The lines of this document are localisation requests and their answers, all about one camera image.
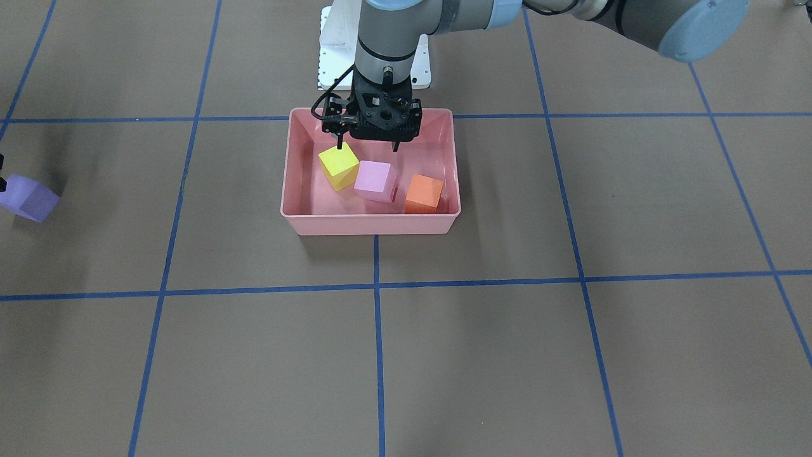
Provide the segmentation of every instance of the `purple cube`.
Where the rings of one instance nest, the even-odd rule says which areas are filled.
[[[6,192],[0,192],[0,206],[16,215],[41,223],[59,202],[59,196],[25,176],[8,177]]]
[[[389,163],[361,160],[355,190],[365,200],[395,201],[398,174]]]

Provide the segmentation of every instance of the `black cable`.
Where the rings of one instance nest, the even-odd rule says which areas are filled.
[[[527,9],[528,9],[528,10],[531,10],[532,12],[538,13],[538,14],[540,14],[540,15],[544,15],[544,16],[554,16],[554,15],[562,15],[562,14],[564,14],[564,13],[566,13],[566,12],[569,12],[571,9],[573,9],[574,7],[577,7],[577,6],[578,6],[578,2],[579,2],[579,1],[580,1],[580,0],[572,0],[572,3],[570,3],[568,7],[564,8],[564,9],[563,9],[563,10],[561,10],[561,11],[544,11],[544,10],[539,10],[537,7],[534,7],[534,6],[533,6],[533,5],[531,5],[529,2],[526,2],[526,1],[522,1],[522,3],[521,3],[521,4],[522,4],[522,5],[525,5],[525,7],[527,7]]]
[[[316,99],[316,102],[310,108],[310,114],[312,114],[313,117],[315,117],[316,119],[318,119],[320,121],[325,121],[326,120],[326,118],[323,115],[320,115],[320,114],[318,114],[316,112],[316,108],[318,108],[318,106],[322,104],[322,102],[324,101],[325,98],[327,98],[328,95],[335,95],[336,97],[338,97],[338,95],[333,94],[333,91],[335,90],[336,87],[339,86],[339,82],[343,81],[344,78],[346,78],[347,75],[349,75],[352,72],[352,70],[355,70],[355,64],[350,65],[350,68],[348,68],[347,71],[344,72],[343,75],[339,76],[339,78],[335,80],[333,85],[330,86],[330,88],[328,90],[324,91],[324,94],[319,95],[319,97]]]

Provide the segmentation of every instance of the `yellow cube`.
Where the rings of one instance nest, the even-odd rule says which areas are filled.
[[[322,152],[318,155],[318,160],[322,163],[324,175],[336,191],[355,184],[360,162],[347,143],[341,149],[334,146]]]

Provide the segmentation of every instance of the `pink box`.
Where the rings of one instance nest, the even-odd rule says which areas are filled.
[[[291,111],[280,212],[300,235],[404,235],[447,233],[460,215],[453,116],[426,108],[420,136],[400,145],[344,137],[359,160],[391,163],[401,176],[421,174],[443,180],[437,214],[403,214],[405,186],[397,183],[394,202],[364,200],[351,187],[336,192],[324,176],[318,154],[335,146],[308,108]]]
[[[397,179],[391,163],[361,160],[355,190],[364,200],[394,202]]]

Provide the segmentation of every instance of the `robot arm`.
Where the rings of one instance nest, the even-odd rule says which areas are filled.
[[[420,35],[510,24],[522,5],[543,15],[569,13],[656,50],[693,62],[718,49],[745,18],[749,0],[362,0],[352,91],[328,89],[314,104],[322,130],[365,140],[411,141],[422,106],[412,98],[412,61]],[[315,108],[324,102],[323,115]]]

